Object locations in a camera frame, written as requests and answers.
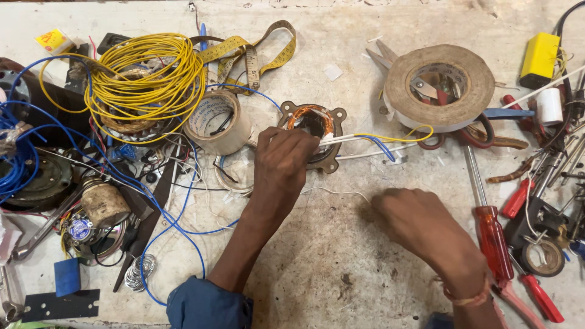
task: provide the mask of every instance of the clear tape roll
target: clear tape roll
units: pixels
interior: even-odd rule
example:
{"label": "clear tape roll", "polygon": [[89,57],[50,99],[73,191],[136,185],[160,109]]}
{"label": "clear tape roll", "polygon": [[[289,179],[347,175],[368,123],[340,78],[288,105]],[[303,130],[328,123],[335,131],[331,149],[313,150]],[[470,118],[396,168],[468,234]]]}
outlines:
{"label": "clear tape roll", "polygon": [[[415,78],[429,73],[451,78],[461,92],[459,99],[444,106],[417,99],[410,85]],[[462,47],[440,44],[414,50],[394,62],[384,85],[384,101],[411,129],[424,124],[431,125],[435,132],[450,132],[473,122],[489,105],[494,89],[494,76],[481,57]]]}
{"label": "clear tape roll", "polygon": [[[233,116],[225,130],[209,136],[209,124],[216,116],[226,112],[233,112]],[[225,90],[206,92],[195,111],[185,119],[188,122],[183,125],[183,131],[187,137],[212,155],[232,154],[241,149],[252,134],[252,123],[247,113],[242,111],[234,94]]]}
{"label": "clear tape roll", "polygon": [[[258,146],[258,144],[251,139],[249,139],[246,142],[246,145],[250,146],[251,148],[254,148],[254,149],[256,149],[256,147]],[[216,164],[219,165],[220,161],[221,161],[220,156],[215,158]],[[252,184],[250,186],[246,186],[246,187],[238,187],[238,186],[235,186],[233,183],[227,181],[224,177],[222,177],[221,170],[218,167],[215,168],[215,177],[218,179],[219,184],[223,188],[225,188],[226,190],[229,190],[231,192],[242,193],[242,194],[244,194],[244,196],[246,196],[254,190],[254,184]]]}

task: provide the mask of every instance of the hand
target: hand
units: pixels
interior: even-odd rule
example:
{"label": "hand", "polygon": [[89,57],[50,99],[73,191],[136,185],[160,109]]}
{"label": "hand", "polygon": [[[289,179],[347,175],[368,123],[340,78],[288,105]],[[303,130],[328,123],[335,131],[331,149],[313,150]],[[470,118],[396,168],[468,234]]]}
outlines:
{"label": "hand", "polygon": [[297,202],[307,179],[307,161],[320,139],[300,130],[269,127],[258,136],[254,192],[239,227],[266,243]]}
{"label": "hand", "polygon": [[485,257],[435,193],[387,189],[372,199],[372,207],[390,239],[429,264],[454,295],[474,296],[483,286]]}

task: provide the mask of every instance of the scissors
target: scissors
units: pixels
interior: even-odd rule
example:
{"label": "scissors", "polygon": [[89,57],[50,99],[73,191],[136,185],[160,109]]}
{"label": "scissors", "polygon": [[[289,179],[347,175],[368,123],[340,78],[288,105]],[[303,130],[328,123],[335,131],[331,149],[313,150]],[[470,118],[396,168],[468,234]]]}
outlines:
{"label": "scissors", "polygon": [[[381,55],[378,55],[377,53],[371,51],[370,49],[366,48],[366,52],[370,55],[371,59],[374,60],[374,62],[379,66],[379,68],[382,70],[383,73],[388,73],[388,70],[390,69],[390,67],[392,67],[392,65],[394,64],[394,62],[398,59],[398,55],[396,55],[396,53],[394,53],[388,46],[386,46],[381,40],[376,40],[376,45],[378,46],[378,49],[380,50]],[[423,79],[421,79],[420,77],[417,77],[415,79],[412,80],[411,84],[410,84],[410,89],[413,92],[413,94],[415,94],[415,96],[417,96],[421,102],[425,103],[425,104],[433,104],[436,103],[437,105],[447,105],[450,104],[454,101],[457,100],[457,97],[455,97],[454,95],[449,95],[448,93],[444,92],[443,90],[437,89],[435,87],[433,87],[432,85],[430,85],[429,83],[427,83],[426,81],[424,81]],[[499,117],[509,117],[509,116],[529,116],[529,113],[526,113],[526,111],[523,111],[522,113],[520,112],[506,112],[506,115],[502,115],[501,112],[498,112]],[[472,132],[470,132],[468,130],[468,127],[464,127],[462,129],[459,129],[455,132],[453,132],[454,134],[460,136],[461,138],[467,140],[471,145],[477,147],[477,148],[481,148],[481,149],[487,149],[491,146],[508,146],[508,147],[517,147],[517,148],[526,148],[528,147],[528,144],[522,140],[518,140],[518,139],[510,139],[507,140],[506,137],[500,137],[500,136],[495,136],[494,134],[494,128],[491,126],[490,123],[490,119],[488,118],[488,116],[484,113],[482,113],[481,115],[479,115],[479,117],[476,119],[479,120],[482,125],[484,126],[486,132],[483,133],[478,133],[475,130],[478,130],[475,127],[469,126],[469,128],[472,129]],[[417,137],[421,138],[422,133],[420,132],[416,132]],[[419,146],[425,150],[436,150],[439,147],[441,147],[444,143],[445,143],[445,133],[435,133],[434,135],[436,135],[438,137],[438,141],[433,144],[433,145],[429,145],[426,144],[424,141],[419,141],[417,142],[419,144]]]}

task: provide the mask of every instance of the workbench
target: workbench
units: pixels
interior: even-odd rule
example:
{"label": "workbench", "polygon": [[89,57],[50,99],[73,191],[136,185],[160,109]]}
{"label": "workbench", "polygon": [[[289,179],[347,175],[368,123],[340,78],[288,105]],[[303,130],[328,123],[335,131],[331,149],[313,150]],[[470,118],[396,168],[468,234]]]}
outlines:
{"label": "workbench", "polygon": [[[2,51],[23,65],[48,54],[34,38],[54,28],[61,29],[76,43],[96,43],[107,32],[127,36],[177,32],[197,35],[196,20],[208,26],[208,33],[226,38],[239,35],[252,42],[273,22],[286,19],[297,30],[297,48],[283,67],[261,78],[260,91],[277,103],[314,103],[347,111],[344,133],[371,132],[402,137],[404,129],[396,118],[389,121],[380,113],[383,101],[378,94],[385,76],[371,59],[362,56],[365,48],[374,51],[369,39],[381,39],[397,54],[435,44],[454,44],[481,56],[495,80],[517,86],[527,41],[538,32],[551,32],[558,19],[576,0],[235,0],[122,1],[81,3],[1,3]],[[585,60],[585,9],[578,9],[565,23],[563,45],[574,54],[568,70]],[[274,58],[290,34],[278,30],[259,48],[261,64]],[[331,64],[343,74],[331,82],[323,70]],[[40,66],[32,71],[37,74]],[[63,85],[68,64],[54,61],[46,80]],[[521,97],[529,91],[496,88],[490,107],[501,106],[501,97]],[[259,95],[240,96],[244,111],[252,119],[253,138],[278,122],[280,113]],[[508,148],[476,149],[482,178],[508,174],[538,148],[535,139],[521,132],[514,121],[493,122],[497,135],[528,140],[526,150]],[[373,152],[368,142],[342,145],[341,155]],[[366,197],[387,187],[419,188],[433,191],[445,203],[458,223],[476,239],[473,207],[476,205],[463,149],[451,138],[443,147],[424,151],[413,147],[401,151],[408,162],[390,166],[383,155],[345,160],[333,174],[309,171],[306,188],[322,186],[333,191],[359,191]],[[200,154],[204,178],[209,187],[218,186],[212,156]],[[501,207],[510,192],[498,184],[485,184],[489,203]],[[544,200],[559,206],[575,188],[547,189]],[[226,225],[238,218],[247,199],[225,204],[225,192],[210,192],[210,206]],[[177,215],[185,200],[185,189],[173,189],[170,213]],[[205,208],[205,192],[193,191],[181,219],[185,229],[217,229],[215,218]],[[24,241],[40,222],[15,217],[26,231]],[[162,218],[154,234],[168,223]],[[229,241],[230,230],[193,237],[209,273]],[[202,276],[201,262],[192,245],[176,230],[162,235],[149,249],[157,268],[149,277],[152,293],[166,302],[168,294],[189,276]],[[115,261],[119,253],[108,259]],[[12,295],[54,292],[53,263],[63,260],[59,237],[50,234],[23,262],[11,265],[15,282]],[[135,293],[122,286],[112,293],[119,267],[81,267],[82,289],[101,289],[99,316],[56,320],[74,328],[169,328],[165,308],[146,292]],[[422,328],[433,311],[451,311],[451,303],[433,280],[436,274],[422,260],[390,242],[373,223],[369,204],[357,194],[331,194],[311,190],[302,194],[292,213],[263,249],[245,293],[254,299],[254,328]],[[583,325],[585,283],[583,262],[572,256],[565,269],[553,278],[540,278],[565,322],[550,328],[577,328]],[[524,286],[514,279],[514,288],[538,314]],[[510,328],[525,328],[510,307],[498,301]]]}

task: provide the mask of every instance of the yellow box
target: yellow box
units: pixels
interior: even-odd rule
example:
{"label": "yellow box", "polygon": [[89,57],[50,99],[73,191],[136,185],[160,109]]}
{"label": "yellow box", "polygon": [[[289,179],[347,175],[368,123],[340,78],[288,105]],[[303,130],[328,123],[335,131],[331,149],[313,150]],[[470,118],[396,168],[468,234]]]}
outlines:
{"label": "yellow box", "polygon": [[559,41],[560,37],[544,32],[530,39],[520,74],[521,86],[538,89],[551,81]]}
{"label": "yellow box", "polygon": [[75,45],[60,29],[47,32],[35,40],[52,55],[64,53]]}

